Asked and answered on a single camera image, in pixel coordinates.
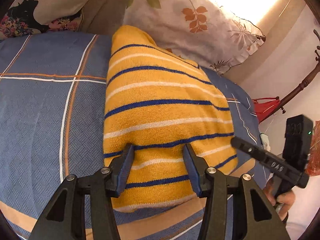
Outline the person's right hand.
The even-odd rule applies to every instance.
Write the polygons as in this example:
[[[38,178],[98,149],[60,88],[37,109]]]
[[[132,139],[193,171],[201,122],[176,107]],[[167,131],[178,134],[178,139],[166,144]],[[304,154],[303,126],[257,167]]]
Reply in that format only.
[[[273,190],[273,179],[269,179],[266,186],[263,188],[263,192],[266,195],[267,199],[270,201],[272,206],[275,206],[277,203],[282,205],[278,212],[278,216],[280,220],[285,223],[289,217],[289,209],[293,206],[296,200],[295,193],[290,190],[288,192],[285,192],[284,194],[280,194],[277,198],[272,196],[272,190]]]

